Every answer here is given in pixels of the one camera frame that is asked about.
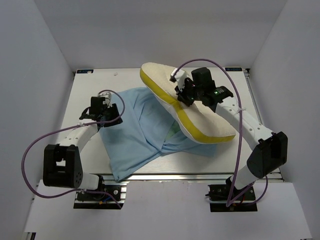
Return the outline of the cream yellow-edged pillow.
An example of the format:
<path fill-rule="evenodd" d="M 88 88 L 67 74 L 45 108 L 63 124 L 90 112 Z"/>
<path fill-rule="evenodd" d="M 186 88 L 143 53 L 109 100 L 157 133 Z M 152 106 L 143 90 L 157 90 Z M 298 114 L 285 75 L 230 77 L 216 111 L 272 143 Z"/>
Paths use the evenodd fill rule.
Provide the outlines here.
<path fill-rule="evenodd" d="M 225 119 L 201 102 L 190 107 L 178 101 L 176 83 L 170 81 L 176 70 L 173 66 L 147 62 L 140 67 L 140 78 L 156 100 L 178 123 L 182 133 L 200 144 L 218 144 L 232 141 L 236 130 Z"/>

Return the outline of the light blue pillowcase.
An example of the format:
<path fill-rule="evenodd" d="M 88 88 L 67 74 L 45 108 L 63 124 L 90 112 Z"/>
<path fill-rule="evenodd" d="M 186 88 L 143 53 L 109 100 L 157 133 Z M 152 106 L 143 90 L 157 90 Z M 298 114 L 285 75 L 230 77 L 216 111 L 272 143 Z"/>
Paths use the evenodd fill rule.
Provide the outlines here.
<path fill-rule="evenodd" d="M 124 111 L 122 123 L 103 127 L 99 134 L 117 182 L 165 154 L 214 156 L 216 145 L 199 144 L 185 136 L 148 88 L 122 91 L 118 97 L 112 97 L 112 102 Z"/>

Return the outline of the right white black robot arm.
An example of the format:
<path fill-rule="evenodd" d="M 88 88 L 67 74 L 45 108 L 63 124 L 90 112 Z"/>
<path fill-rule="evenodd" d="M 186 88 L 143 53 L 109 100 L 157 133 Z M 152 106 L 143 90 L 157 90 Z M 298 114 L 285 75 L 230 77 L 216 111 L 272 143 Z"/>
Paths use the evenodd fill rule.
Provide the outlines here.
<path fill-rule="evenodd" d="M 229 198 L 238 199 L 248 185 L 287 162 L 287 135 L 270 130 L 241 108 L 228 88 L 216 86 L 208 68 L 197 68 L 191 74 L 176 68 L 170 74 L 170 81 L 177 83 L 175 91 L 180 102 L 190 107 L 200 101 L 234 127 L 239 139 L 245 140 L 252 150 L 246 165 L 227 180 L 225 192 Z"/>

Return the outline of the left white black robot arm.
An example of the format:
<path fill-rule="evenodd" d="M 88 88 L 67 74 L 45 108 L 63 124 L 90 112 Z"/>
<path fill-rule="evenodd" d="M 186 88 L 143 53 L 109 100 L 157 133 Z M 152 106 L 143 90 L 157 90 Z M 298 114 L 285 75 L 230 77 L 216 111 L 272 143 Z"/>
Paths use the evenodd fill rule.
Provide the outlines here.
<path fill-rule="evenodd" d="M 81 113 L 80 126 L 57 144 L 44 149 L 43 183 L 47 187 L 88 190 L 90 196 L 99 200 L 105 196 L 106 187 L 102 177 L 83 171 L 81 151 L 100 129 L 123 122 L 115 103 L 111 103 L 111 92 L 107 91 L 90 99 L 90 106 Z"/>

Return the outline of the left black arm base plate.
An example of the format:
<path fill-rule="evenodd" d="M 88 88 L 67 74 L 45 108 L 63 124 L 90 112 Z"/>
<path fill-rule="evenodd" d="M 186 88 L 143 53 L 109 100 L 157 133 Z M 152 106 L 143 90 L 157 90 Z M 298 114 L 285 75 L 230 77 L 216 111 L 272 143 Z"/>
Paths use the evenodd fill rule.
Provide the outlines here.
<path fill-rule="evenodd" d="M 127 186 L 124 183 L 111 183 L 105 184 L 102 190 L 106 194 L 77 192 L 73 208 L 82 210 L 120 210 L 126 199 Z"/>

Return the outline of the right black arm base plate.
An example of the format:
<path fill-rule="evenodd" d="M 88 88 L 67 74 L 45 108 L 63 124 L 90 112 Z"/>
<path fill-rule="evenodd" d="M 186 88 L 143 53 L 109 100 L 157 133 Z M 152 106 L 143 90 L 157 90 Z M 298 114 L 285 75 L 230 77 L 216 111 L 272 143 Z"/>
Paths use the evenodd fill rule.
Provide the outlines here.
<path fill-rule="evenodd" d="M 233 190 L 230 198 L 231 204 L 227 206 L 230 187 L 227 184 L 208 185 L 208 193 L 205 199 L 209 202 L 212 213 L 244 213 L 257 212 L 258 207 L 255 203 L 256 195 L 254 188 L 251 186 L 244 194 L 239 195 L 241 191 Z"/>

